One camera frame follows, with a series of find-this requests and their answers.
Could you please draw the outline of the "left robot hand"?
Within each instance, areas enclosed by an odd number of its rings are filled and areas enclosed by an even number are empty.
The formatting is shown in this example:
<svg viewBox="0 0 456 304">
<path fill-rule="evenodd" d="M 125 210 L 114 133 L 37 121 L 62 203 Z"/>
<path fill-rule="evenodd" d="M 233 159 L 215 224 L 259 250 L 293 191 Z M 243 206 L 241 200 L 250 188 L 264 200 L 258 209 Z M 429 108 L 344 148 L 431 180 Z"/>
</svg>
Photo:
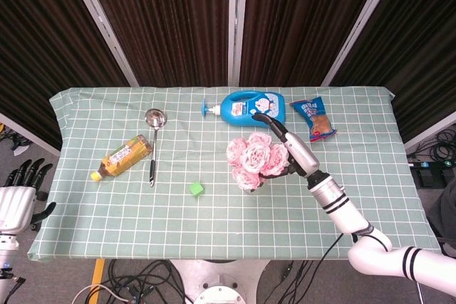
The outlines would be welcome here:
<svg viewBox="0 0 456 304">
<path fill-rule="evenodd" d="M 3 186 L 0 187 L 0 243 L 11 243 L 15 236 L 31 227 L 34 231 L 41 228 L 56 208 L 51 202 L 41 211 L 35 211 L 38 201 L 45 202 L 48 193 L 40 190 L 43 180 L 52 168 L 44 159 L 28 159 L 14 169 Z"/>
</svg>

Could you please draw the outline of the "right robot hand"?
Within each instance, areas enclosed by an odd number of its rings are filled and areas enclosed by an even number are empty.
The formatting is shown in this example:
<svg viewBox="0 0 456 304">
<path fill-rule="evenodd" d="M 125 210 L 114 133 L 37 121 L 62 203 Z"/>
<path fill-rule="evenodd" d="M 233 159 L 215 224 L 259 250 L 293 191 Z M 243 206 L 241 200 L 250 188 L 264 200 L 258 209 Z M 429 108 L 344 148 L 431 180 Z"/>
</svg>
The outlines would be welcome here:
<svg viewBox="0 0 456 304">
<path fill-rule="evenodd" d="M 282 123 L 266 114 L 257 112 L 252 115 L 252 118 L 269 126 L 271 131 L 279 138 L 289 153 L 287 159 L 289 165 L 284 167 L 280 174 L 266 175 L 265 173 L 260 172 L 260 177 L 264 179 L 273 179 L 296 172 L 299 176 L 307 179 L 311 175 L 320 172 L 319 161 L 296 134 L 289 132 Z"/>
</svg>

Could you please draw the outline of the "pink rose bouquet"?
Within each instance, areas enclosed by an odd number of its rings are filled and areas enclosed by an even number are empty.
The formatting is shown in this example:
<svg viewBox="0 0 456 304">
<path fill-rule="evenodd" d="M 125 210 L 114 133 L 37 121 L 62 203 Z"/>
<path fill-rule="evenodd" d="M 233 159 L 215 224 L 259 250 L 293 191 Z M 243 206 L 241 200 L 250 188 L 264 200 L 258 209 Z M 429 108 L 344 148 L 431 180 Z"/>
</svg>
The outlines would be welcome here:
<svg viewBox="0 0 456 304">
<path fill-rule="evenodd" d="M 231 140 L 226 156 L 237 186 L 245 192 L 254 192 L 268 179 L 284 176 L 291 166 L 284 143 L 273 143 L 270 135 L 261 132 Z"/>
</svg>

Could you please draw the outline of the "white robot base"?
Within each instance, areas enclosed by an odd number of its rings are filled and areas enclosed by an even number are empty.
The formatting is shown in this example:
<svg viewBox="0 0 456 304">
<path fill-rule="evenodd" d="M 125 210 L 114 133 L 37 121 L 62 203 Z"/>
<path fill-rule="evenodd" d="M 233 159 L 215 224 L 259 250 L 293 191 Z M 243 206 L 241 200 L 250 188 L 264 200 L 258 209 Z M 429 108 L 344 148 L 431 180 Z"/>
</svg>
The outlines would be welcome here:
<svg viewBox="0 0 456 304">
<path fill-rule="evenodd" d="M 257 304 L 257 287 L 269 261 L 173 260 L 193 304 Z"/>
</svg>

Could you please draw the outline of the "blue bread snack bag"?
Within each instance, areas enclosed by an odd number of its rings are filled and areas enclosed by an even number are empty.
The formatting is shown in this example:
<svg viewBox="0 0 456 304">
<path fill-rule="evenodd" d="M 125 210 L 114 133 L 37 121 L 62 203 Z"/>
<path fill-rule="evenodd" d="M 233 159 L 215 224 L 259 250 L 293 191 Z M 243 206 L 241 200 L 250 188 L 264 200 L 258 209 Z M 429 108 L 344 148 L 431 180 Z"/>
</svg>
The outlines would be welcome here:
<svg viewBox="0 0 456 304">
<path fill-rule="evenodd" d="M 299 100 L 291 103 L 309 126 L 309 140 L 316 142 L 336 134 L 327 114 L 321 97 L 312 100 Z"/>
</svg>

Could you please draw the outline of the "blue pump detergent bottle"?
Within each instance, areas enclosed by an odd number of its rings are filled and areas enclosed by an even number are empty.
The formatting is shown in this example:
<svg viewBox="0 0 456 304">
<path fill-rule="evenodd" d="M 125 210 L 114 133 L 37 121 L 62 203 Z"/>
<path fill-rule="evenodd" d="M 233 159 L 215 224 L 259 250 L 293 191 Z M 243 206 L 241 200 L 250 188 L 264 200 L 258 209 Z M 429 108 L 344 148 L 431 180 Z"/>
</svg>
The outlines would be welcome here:
<svg viewBox="0 0 456 304">
<path fill-rule="evenodd" d="M 256 113 L 268 115 L 281 124 L 286 120 L 284 97 L 269 91 L 239 90 L 229 94 L 220 105 L 212 108 L 208 108 L 203 100 L 201 112 L 203 117 L 210 112 L 220 116 L 226 123 L 238 127 L 267 127 L 266 123 L 252 117 Z"/>
</svg>

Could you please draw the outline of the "green checked tablecloth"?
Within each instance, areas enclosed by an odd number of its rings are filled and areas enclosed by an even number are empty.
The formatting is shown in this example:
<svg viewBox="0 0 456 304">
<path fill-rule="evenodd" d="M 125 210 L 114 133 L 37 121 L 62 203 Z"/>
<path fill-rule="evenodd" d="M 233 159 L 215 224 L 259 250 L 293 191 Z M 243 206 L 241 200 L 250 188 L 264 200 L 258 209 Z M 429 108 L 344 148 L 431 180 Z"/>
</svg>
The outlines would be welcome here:
<svg viewBox="0 0 456 304">
<path fill-rule="evenodd" d="M 297 174 L 248 194 L 232 177 L 226 147 L 247 137 L 219 117 L 202 116 L 202 101 L 220 103 L 230 88 L 71 88 L 51 106 L 63 145 L 49 199 L 56 203 L 32 243 L 32 261 L 52 258 L 345 258 L 351 239 L 337 229 Z M 364 217 L 394 247 L 438 250 L 382 87 L 282 88 L 285 101 L 321 97 L 337 132 L 311 150 Z M 145 113 L 167 122 L 152 152 L 116 177 L 94 182 L 102 159 L 132 138 L 153 145 Z M 204 194 L 192 196 L 199 182 Z"/>
</svg>

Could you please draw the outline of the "yellow floor tape strip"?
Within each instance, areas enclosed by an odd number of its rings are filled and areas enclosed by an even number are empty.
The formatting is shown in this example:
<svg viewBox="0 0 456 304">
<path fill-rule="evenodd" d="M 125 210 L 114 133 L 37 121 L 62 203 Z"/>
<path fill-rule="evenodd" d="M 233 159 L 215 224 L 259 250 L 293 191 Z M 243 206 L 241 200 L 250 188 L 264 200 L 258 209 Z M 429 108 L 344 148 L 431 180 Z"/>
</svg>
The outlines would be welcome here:
<svg viewBox="0 0 456 304">
<path fill-rule="evenodd" d="M 95 267 L 93 270 L 93 277 L 92 277 L 92 286 L 95 289 L 95 285 L 99 284 L 102 281 L 103 277 L 103 269 L 105 265 L 104 258 L 97 258 L 95 261 Z"/>
</svg>

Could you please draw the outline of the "yellow label tea bottle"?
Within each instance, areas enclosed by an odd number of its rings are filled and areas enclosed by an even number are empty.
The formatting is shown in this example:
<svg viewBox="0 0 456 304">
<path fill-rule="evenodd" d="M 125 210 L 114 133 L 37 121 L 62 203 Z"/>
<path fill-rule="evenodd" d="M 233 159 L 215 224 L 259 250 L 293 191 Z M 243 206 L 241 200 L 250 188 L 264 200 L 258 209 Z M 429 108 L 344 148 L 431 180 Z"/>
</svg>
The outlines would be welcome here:
<svg viewBox="0 0 456 304">
<path fill-rule="evenodd" d="M 138 135 L 115 151 L 105 156 L 97 171 L 91 173 L 90 178 L 99 182 L 104 177 L 116 177 L 152 152 L 152 145 L 143 135 Z"/>
</svg>

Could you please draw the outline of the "dark ribbed partition panel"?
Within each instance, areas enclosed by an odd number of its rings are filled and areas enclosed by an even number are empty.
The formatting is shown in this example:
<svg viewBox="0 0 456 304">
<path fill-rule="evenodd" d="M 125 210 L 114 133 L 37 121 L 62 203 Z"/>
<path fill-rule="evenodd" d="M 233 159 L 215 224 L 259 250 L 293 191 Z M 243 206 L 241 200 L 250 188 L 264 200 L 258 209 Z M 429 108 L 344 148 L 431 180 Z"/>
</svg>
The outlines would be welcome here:
<svg viewBox="0 0 456 304">
<path fill-rule="evenodd" d="M 239 84 L 320 86 L 366 0 L 246 0 Z"/>
<path fill-rule="evenodd" d="M 404 143 L 456 112 L 456 0 L 378 0 L 330 86 L 384 86 Z"/>
<path fill-rule="evenodd" d="M 0 0 L 0 114 L 59 150 L 50 98 L 128 85 L 83 0 Z"/>
<path fill-rule="evenodd" d="M 83 2 L 131 85 L 228 85 L 229 0 Z"/>
</svg>

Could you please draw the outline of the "black power strip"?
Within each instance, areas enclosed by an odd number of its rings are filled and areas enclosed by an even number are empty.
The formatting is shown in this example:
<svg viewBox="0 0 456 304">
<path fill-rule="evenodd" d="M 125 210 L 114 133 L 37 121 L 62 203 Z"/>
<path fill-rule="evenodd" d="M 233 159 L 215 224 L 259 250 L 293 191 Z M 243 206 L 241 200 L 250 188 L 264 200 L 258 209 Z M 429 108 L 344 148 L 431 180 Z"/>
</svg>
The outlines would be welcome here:
<svg viewBox="0 0 456 304">
<path fill-rule="evenodd" d="M 412 162 L 409 164 L 418 189 L 444 189 L 456 177 L 456 162 Z"/>
</svg>

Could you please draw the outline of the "dark grey fabric item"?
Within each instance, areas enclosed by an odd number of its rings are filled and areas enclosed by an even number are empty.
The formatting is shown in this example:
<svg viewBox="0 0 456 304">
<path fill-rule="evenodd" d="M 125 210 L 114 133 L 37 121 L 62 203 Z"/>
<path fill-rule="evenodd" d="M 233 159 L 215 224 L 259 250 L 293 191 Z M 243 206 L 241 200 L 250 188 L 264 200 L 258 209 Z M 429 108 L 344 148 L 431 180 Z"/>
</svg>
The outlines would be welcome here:
<svg viewBox="0 0 456 304">
<path fill-rule="evenodd" d="M 456 250 L 456 177 L 431 206 L 427 219 L 435 235 Z"/>
</svg>

